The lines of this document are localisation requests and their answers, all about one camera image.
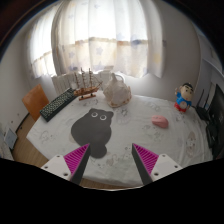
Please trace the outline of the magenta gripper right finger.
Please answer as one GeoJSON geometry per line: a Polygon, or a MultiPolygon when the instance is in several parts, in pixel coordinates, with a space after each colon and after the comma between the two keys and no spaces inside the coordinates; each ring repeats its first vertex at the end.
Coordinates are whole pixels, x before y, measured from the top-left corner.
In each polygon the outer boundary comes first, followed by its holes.
{"type": "Polygon", "coordinates": [[[152,183],[182,169],[167,154],[157,155],[135,143],[132,144],[132,156],[143,185],[152,183]]]}

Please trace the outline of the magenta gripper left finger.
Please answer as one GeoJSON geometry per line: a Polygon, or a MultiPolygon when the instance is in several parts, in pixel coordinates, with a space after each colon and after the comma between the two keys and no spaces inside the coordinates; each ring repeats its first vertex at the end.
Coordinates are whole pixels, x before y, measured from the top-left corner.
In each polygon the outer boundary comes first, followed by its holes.
{"type": "Polygon", "coordinates": [[[86,144],[65,156],[56,155],[44,164],[42,169],[79,185],[90,156],[90,151],[90,145],[86,144]]]}

